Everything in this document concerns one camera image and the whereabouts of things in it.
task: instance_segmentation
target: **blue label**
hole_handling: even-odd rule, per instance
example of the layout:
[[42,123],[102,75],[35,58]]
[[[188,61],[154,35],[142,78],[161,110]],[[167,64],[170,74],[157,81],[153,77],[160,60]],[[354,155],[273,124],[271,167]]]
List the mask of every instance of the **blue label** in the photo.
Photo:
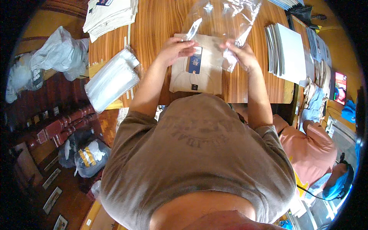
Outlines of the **blue label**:
[[190,74],[199,74],[201,70],[202,47],[195,47],[196,52],[189,59]]

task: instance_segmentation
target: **paper card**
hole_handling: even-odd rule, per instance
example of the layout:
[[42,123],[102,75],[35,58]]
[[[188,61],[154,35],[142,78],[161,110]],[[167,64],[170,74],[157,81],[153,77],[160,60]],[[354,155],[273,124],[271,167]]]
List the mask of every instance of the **paper card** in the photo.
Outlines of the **paper card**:
[[59,160],[59,156],[56,156],[44,169],[47,172],[57,161]]
[[59,217],[56,220],[55,226],[53,230],[65,230],[67,227],[67,220],[64,219],[62,215],[59,215]]
[[45,205],[43,206],[43,210],[46,212],[46,214],[50,213],[52,206],[54,206],[61,193],[62,190],[59,187],[56,187],[52,192],[51,196],[47,199]]
[[55,180],[55,178],[60,174],[61,170],[59,168],[55,169],[55,171],[50,175],[50,177],[45,181],[42,187],[46,190],[51,183]]

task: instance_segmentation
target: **clothing tag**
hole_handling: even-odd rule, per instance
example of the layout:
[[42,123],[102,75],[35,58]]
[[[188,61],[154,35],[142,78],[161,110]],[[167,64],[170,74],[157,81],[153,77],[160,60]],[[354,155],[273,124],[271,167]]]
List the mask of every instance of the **clothing tag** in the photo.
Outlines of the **clothing tag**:
[[192,84],[192,90],[198,90],[198,85]]
[[195,52],[193,54],[193,56],[190,57],[189,60],[189,70],[188,73],[191,74],[199,74],[200,70],[201,70],[201,58],[202,58],[202,47],[197,46],[194,47],[195,48]]
[[113,2],[113,0],[98,0],[98,2],[96,3],[96,5],[99,5],[99,6],[109,6],[112,2]]

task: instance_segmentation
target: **stack of plastic bags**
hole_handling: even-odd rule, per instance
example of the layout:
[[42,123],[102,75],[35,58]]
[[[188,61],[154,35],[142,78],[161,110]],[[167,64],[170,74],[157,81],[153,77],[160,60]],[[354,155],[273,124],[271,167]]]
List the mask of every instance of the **stack of plastic bags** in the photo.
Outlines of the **stack of plastic bags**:
[[97,113],[136,86],[139,82],[134,68],[139,65],[136,57],[123,49],[108,61],[84,86],[89,101]]
[[134,23],[138,0],[90,0],[83,31],[91,42],[118,27]]

